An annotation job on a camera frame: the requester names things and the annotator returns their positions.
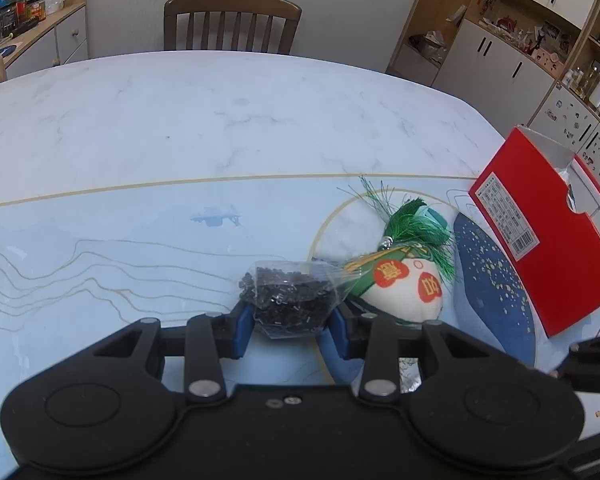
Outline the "white pouch green tassel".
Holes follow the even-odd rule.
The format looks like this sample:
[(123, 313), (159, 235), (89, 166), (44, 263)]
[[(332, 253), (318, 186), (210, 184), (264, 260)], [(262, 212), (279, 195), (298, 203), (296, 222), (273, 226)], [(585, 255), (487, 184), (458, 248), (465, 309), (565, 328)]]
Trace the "white pouch green tassel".
[(394, 189), (361, 179), (356, 196), (376, 212), (384, 230), (377, 249), (344, 270), (358, 280), (347, 300), (358, 310), (385, 313), (400, 323), (420, 324), (439, 317), (443, 286), (455, 278), (455, 240), (449, 223), (426, 200), (407, 197), (397, 204)]

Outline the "clear bag black beads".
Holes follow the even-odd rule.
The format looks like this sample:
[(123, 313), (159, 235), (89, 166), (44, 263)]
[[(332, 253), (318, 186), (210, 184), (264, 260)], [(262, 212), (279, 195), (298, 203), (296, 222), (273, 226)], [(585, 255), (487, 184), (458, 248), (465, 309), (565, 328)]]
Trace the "clear bag black beads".
[(324, 261), (260, 261), (238, 282), (240, 299), (271, 339), (313, 337), (362, 278)]

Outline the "red white cardboard box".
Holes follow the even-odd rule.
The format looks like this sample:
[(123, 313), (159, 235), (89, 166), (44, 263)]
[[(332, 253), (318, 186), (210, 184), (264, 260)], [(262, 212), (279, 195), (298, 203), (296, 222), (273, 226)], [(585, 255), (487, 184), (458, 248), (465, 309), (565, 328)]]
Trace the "red white cardboard box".
[(526, 127), (509, 133), (470, 188), (553, 337), (600, 307), (600, 231), (568, 200), (573, 151)]

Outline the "white sideboard wooden top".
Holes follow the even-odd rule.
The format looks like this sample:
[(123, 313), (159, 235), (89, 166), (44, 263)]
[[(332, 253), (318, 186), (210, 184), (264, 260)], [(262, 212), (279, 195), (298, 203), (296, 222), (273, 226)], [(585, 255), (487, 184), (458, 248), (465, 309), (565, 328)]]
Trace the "white sideboard wooden top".
[(61, 10), (2, 46), (15, 46), (3, 58), (7, 79), (88, 60), (86, 0), (65, 0)]

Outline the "brown wooden dining chair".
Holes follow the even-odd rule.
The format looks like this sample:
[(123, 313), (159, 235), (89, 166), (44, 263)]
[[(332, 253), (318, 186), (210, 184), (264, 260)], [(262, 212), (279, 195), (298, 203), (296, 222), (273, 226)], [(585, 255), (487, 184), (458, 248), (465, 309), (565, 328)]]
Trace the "brown wooden dining chair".
[[(288, 0), (166, 0), (163, 49), (231, 50), (288, 55), (302, 9)], [(178, 24), (186, 25), (178, 36)]]

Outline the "white wall cabinet unit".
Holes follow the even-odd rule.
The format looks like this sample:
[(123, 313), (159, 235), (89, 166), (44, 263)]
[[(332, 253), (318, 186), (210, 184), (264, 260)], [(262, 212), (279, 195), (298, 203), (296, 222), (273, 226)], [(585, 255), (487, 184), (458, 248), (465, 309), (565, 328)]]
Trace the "white wall cabinet unit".
[(387, 70), (550, 136), (600, 186), (600, 0), (416, 0)]

